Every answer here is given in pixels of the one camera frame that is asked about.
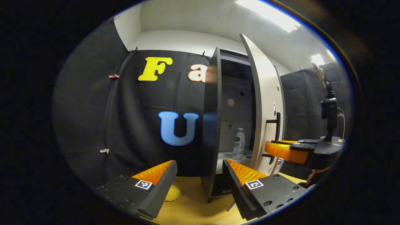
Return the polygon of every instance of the white cabinet door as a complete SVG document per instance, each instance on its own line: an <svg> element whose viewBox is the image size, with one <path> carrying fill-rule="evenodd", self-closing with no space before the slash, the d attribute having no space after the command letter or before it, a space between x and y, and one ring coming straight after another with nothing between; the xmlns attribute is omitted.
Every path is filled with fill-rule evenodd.
<svg viewBox="0 0 400 225"><path fill-rule="evenodd" d="M281 128L279 139L282 139L284 127L284 110L282 90L276 70L264 53L244 34L240 34L253 73L254 88L256 92L256 133L250 167L257 169L266 141L275 139L276 124L266 123L266 120L276 119L276 112L280 112Z"/></svg>

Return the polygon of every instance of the plastic bottle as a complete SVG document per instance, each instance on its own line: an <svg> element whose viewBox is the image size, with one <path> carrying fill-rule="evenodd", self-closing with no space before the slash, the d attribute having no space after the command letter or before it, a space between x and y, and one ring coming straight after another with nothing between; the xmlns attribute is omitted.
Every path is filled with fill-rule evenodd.
<svg viewBox="0 0 400 225"><path fill-rule="evenodd" d="M232 159L241 160L244 152L244 128L238 128L233 145Z"/></svg>

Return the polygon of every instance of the yellow plush toy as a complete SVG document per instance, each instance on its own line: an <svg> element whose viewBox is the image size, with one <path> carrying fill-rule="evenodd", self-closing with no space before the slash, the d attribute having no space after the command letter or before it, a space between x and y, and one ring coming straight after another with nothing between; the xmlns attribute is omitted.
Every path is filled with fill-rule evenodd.
<svg viewBox="0 0 400 225"><path fill-rule="evenodd" d="M166 201L174 201L180 195L180 190L177 186L171 185L170 190L168 191L167 196L165 197Z"/></svg>

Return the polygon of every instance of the blue letter u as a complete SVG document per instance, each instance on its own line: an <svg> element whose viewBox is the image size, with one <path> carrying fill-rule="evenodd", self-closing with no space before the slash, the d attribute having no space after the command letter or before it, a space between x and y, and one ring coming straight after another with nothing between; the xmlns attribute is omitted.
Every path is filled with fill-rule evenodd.
<svg viewBox="0 0 400 225"><path fill-rule="evenodd" d="M196 113L185 113L183 118L186 119L186 135L184 137L175 136L175 120L179 117L176 112L160 112L158 117L161 118L161 138L165 143L170 145L187 145L194 138L194 128L199 115Z"/></svg>

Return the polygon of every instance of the yellow letter f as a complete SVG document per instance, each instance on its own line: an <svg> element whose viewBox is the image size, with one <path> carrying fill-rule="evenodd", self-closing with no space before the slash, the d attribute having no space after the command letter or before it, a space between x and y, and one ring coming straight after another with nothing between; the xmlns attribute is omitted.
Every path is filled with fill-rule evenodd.
<svg viewBox="0 0 400 225"><path fill-rule="evenodd" d="M167 65L172 64L171 58L163 58L163 57L147 57L146 58L146 66L144 67L143 74L139 76L138 80L140 81L156 81L157 76L155 72L158 74L162 74L165 70L165 63Z"/></svg>

